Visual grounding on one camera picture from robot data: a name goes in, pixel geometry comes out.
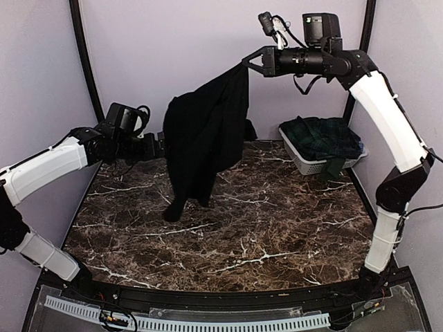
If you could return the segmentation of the black t-shirt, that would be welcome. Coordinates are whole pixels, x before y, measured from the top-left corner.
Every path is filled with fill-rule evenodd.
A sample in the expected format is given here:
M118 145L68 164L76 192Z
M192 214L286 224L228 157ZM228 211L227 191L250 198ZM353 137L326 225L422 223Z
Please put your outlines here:
M208 206L217 174L242 159L244 142L257 139L248 108L249 74L242 64L169 103L163 133L174 200L163 212L167 222L181 218L188 199Z

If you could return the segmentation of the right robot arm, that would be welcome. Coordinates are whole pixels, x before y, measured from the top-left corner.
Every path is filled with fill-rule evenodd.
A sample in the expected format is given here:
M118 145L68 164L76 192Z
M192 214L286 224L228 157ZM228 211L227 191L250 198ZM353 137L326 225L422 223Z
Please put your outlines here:
M395 166L376 190L377 222L364 267L382 273L400 242L411 199L434 163L431 150L414 130L387 79L362 50L264 46L242 60L264 77L288 74L336 79L366 110L383 136Z

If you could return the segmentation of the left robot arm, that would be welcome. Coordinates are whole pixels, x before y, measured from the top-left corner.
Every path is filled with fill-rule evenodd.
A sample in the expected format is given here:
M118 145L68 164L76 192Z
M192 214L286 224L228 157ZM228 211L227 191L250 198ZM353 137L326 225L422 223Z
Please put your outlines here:
M70 282L71 291L83 302L98 295L97 285L82 275L83 268L70 254L27 225L17 206L31 194L54 181L97 163L126 160L148 161L164 156L164 135L147 133L142 138L118 130L107 135L97 129L78 127L59 143L1 170L1 249L15 251Z

